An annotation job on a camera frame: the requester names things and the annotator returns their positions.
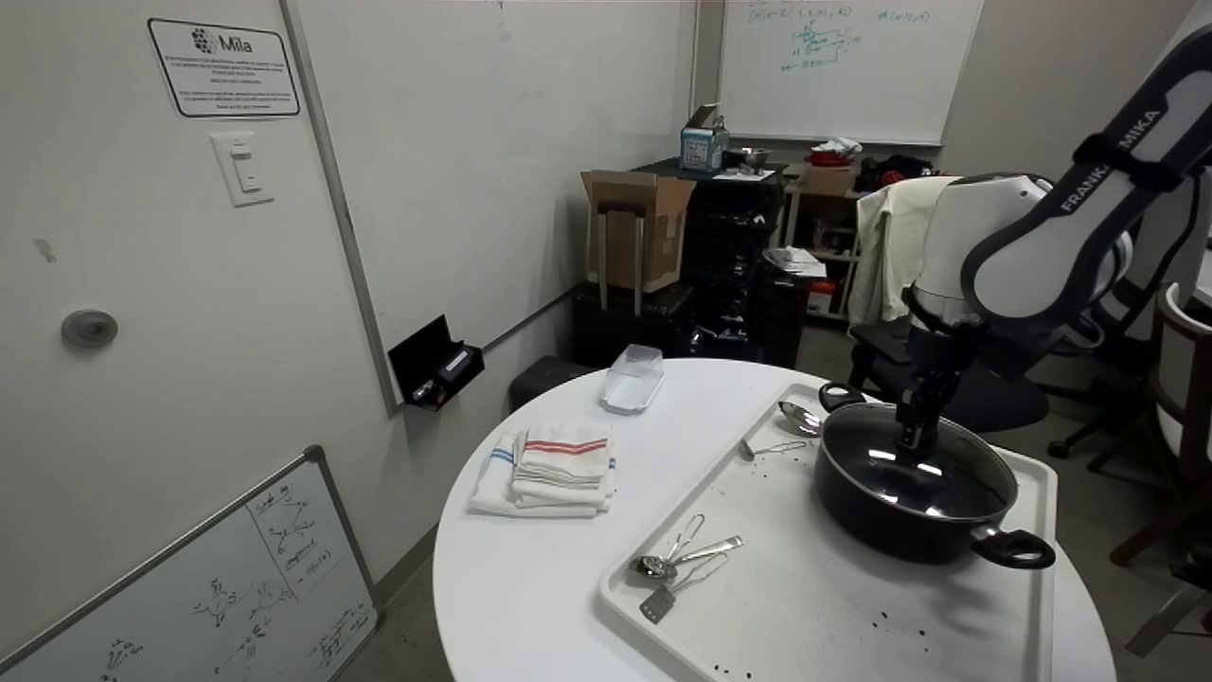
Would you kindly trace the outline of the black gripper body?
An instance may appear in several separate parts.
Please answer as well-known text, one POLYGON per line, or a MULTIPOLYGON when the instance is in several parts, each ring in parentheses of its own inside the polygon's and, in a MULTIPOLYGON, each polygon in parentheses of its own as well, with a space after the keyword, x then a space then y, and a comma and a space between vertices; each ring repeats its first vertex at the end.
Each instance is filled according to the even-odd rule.
POLYGON ((929 312, 915 289, 902 291, 907 325, 912 380, 896 397, 902 447, 924 459, 939 441, 943 404, 954 397, 967 368, 977 360, 982 328, 973 321, 948 321, 929 312))

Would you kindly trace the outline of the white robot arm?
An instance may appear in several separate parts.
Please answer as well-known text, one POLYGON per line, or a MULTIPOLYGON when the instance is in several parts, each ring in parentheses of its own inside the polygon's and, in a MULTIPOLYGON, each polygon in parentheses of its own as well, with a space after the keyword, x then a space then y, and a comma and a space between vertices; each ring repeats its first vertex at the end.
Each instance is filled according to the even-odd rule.
POLYGON ((912 313, 912 382, 902 442, 924 454, 963 370, 986 360, 1021 375, 1127 268, 1127 227, 1212 149, 1212 28, 1180 34, 1137 95, 1092 134, 1055 183, 982 174, 949 183, 932 214, 912 313))

